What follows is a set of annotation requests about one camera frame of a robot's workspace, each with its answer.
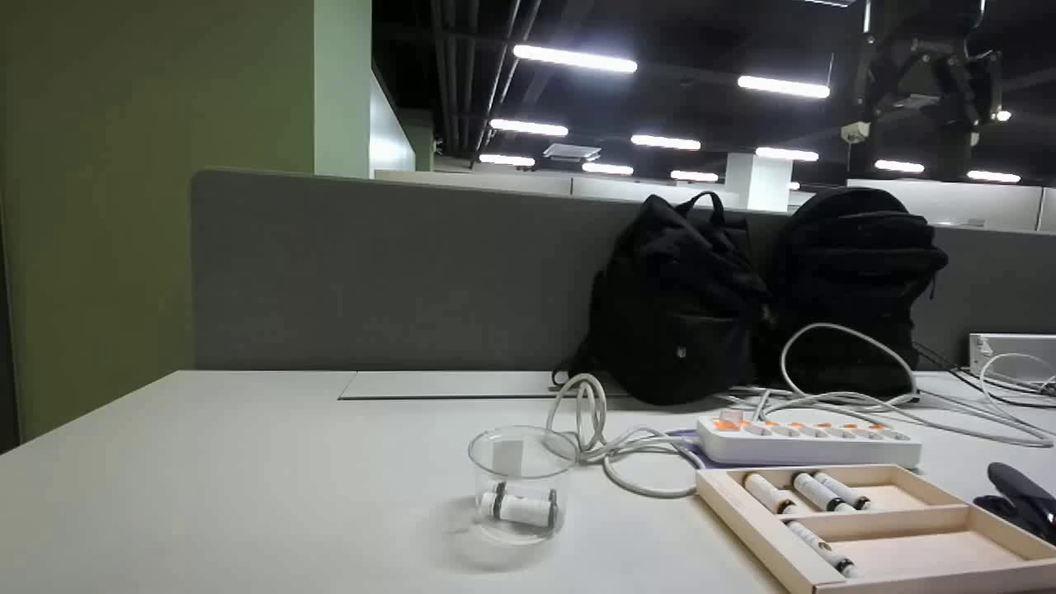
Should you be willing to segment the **grey desk divider panel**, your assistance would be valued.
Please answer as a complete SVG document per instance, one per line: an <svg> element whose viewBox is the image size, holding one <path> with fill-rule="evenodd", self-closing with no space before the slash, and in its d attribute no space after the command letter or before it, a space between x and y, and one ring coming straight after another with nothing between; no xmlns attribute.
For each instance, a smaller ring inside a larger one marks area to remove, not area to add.
<svg viewBox="0 0 1056 594"><path fill-rule="evenodd" d="M279 172L190 190L196 358L216 368L550 368L631 201Z"/></svg>

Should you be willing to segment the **white battery far left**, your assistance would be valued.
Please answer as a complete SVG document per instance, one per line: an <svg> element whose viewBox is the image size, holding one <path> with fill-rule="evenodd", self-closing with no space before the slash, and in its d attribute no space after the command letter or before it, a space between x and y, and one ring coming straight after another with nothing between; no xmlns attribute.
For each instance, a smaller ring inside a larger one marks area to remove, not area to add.
<svg viewBox="0 0 1056 594"><path fill-rule="evenodd" d="M789 507L796 507L796 502L783 490L783 487L776 487L768 479L763 479L763 475L747 475L747 490L763 503L763 507L768 507L768 510L776 510L776 515L783 515L783 510L789 510Z"/></svg>

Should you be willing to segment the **wooden tray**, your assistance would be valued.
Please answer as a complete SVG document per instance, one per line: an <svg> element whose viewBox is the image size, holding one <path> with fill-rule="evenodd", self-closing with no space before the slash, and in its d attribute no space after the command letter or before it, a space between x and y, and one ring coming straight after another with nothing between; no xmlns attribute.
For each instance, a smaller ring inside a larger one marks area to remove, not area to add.
<svg viewBox="0 0 1056 594"><path fill-rule="evenodd" d="M776 515L747 490L747 475L783 487ZM792 487L796 471L828 471L872 499L818 510ZM1056 547L902 464L702 468L697 496L789 594L1056 594ZM856 559L840 573L786 520L801 520Z"/></svg>

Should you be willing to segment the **white cylinder in cup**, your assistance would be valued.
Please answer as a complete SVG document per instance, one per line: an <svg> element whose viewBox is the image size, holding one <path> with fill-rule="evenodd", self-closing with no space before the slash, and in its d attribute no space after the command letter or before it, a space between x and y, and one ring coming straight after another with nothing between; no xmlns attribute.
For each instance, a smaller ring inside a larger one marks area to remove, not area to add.
<svg viewBox="0 0 1056 594"><path fill-rule="evenodd" d="M480 490L475 503L489 520L508 520L508 525L544 526L544 530L550 530L561 515L557 490L548 490L548 496L511 490L506 480L498 480L489 490Z"/></svg>

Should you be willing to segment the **white battery right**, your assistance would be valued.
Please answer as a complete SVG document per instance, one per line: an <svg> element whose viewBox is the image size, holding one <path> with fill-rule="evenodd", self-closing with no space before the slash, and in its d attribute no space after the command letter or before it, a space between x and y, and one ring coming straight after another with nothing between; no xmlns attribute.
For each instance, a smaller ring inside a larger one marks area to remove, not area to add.
<svg viewBox="0 0 1056 594"><path fill-rule="evenodd" d="M872 499L856 490L853 485L846 485L842 479L828 475L828 471L816 471L816 479L836 490L842 502L847 502L856 510L872 507Z"/></svg>

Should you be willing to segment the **white power strip orange switches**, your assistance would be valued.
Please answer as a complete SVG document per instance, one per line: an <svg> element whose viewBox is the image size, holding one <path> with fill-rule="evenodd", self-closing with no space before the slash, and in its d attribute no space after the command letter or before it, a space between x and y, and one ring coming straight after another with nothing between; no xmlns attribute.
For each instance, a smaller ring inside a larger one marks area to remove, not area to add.
<svg viewBox="0 0 1056 594"><path fill-rule="evenodd" d="M697 440L715 464L922 462L922 442L880 421L773 421L747 411L702 411Z"/></svg>

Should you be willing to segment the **black backpack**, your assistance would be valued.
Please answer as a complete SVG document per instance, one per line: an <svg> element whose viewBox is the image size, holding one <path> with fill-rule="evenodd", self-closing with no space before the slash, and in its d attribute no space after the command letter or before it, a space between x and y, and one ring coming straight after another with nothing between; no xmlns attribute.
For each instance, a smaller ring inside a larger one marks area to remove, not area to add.
<svg viewBox="0 0 1056 594"><path fill-rule="evenodd" d="M756 332L756 379L778 383L786 339L811 324L789 354L789 371L805 393L862 390L886 400L907 393L907 371L847 328L919 361L911 305L944 268L935 226L891 190L818 190L773 242L768 324Z"/></svg>
<svg viewBox="0 0 1056 594"><path fill-rule="evenodd" d="M715 190L652 195L593 273L587 332L568 371L593 371L652 404L701 402L753 377L765 291L748 226Z"/></svg>

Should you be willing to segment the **white battery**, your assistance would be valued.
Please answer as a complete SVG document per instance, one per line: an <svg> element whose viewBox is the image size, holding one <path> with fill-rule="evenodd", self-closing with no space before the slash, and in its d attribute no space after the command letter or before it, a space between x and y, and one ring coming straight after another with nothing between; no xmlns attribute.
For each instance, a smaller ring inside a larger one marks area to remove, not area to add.
<svg viewBox="0 0 1056 594"><path fill-rule="evenodd" d="M792 487L811 502L818 510L840 510L846 503L842 496L836 496L831 487L827 487L816 475L810 471L796 471L792 475Z"/></svg>
<svg viewBox="0 0 1056 594"><path fill-rule="evenodd" d="M768 510L776 510L776 515L783 515L783 510L789 510L789 507L796 507L796 502L783 490L783 487L776 487L768 479L763 479L763 475L747 475L747 490L763 503L763 507L768 507Z"/></svg>
<svg viewBox="0 0 1056 594"><path fill-rule="evenodd" d="M828 471L816 471L816 479L836 490L842 502L847 502L856 510L872 507L872 499L856 490L853 485L846 485L842 479L828 475Z"/></svg>
<svg viewBox="0 0 1056 594"><path fill-rule="evenodd" d="M786 520L786 526L805 541L818 558L827 558L840 573L853 578L856 573L856 559L846 558L842 550L836 550L821 533L816 533L811 526L805 526L801 520Z"/></svg>

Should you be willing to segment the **black backpack right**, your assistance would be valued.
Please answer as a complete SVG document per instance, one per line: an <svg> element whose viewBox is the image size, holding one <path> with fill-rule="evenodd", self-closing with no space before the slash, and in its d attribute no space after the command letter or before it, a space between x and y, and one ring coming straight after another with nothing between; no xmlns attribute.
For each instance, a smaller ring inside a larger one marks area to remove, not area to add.
<svg viewBox="0 0 1056 594"><path fill-rule="evenodd" d="M919 361L911 305L944 268L935 226L891 190L818 190L773 242L768 324L756 332L756 379L778 383L786 339L811 324L789 354L789 371L805 393L862 390L886 400L907 393L907 371L847 328Z"/></svg>

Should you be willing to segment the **white battery middle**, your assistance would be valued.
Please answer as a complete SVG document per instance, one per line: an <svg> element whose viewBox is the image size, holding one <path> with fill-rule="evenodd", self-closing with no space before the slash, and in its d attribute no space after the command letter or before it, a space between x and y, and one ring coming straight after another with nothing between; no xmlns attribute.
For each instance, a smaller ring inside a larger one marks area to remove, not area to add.
<svg viewBox="0 0 1056 594"><path fill-rule="evenodd" d="M792 487L811 502L818 510L840 510L846 503L842 496L836 496L831 487L827 487L816 475L810 471L796 471L792 475Z"/></svg>

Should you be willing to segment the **white battery front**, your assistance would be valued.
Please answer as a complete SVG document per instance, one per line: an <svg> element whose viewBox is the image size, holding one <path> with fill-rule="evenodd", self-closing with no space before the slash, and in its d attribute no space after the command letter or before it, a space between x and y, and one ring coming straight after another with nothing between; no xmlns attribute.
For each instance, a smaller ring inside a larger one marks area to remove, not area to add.
<svg viewBox="0 0 1056 594"><path fill-rule="evenodd" d="M821 533L816 533L811 526L805 526L801 520L786 520L786 526L805 541L818 558L827 558L840 573L853 578L856 573L856 559L846 558L842 550L836 550Z"/></svg>

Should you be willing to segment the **black backpack left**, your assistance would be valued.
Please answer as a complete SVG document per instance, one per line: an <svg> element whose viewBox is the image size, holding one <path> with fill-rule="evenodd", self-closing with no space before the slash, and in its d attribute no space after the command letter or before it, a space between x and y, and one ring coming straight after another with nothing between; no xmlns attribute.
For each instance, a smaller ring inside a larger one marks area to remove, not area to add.
<svg viewBox="0 0 1056 594"><path fill-rule="evenodd" d="M748 226L715 190L652 195L593 273L587 332L568 371L593 371L652 404L701 402L753 377L765 291Z"/></svg>

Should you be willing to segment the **white box device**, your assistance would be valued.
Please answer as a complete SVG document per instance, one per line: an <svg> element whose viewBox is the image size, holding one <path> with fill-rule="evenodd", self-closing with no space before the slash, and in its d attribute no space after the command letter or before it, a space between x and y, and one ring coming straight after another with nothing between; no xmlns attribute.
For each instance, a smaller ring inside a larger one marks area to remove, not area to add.
<svg viewBox="0 0 1056 594"><path fill-rule="evenodd" d="M967 361L987 379L1054 379L1056 332L970 332Z"/></svg>

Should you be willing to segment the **black stapler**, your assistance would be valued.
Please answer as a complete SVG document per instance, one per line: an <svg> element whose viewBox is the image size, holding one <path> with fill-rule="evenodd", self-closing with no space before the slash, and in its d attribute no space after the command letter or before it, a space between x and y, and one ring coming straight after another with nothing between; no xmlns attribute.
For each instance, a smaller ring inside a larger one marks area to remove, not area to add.
<svg viewBox="0 0 1056 594"><path fill-rule="evenodd" d="M995 496L978 496L978 503L1056 543L1056 499L1006 462L990 462L987 479Z"/></svg>

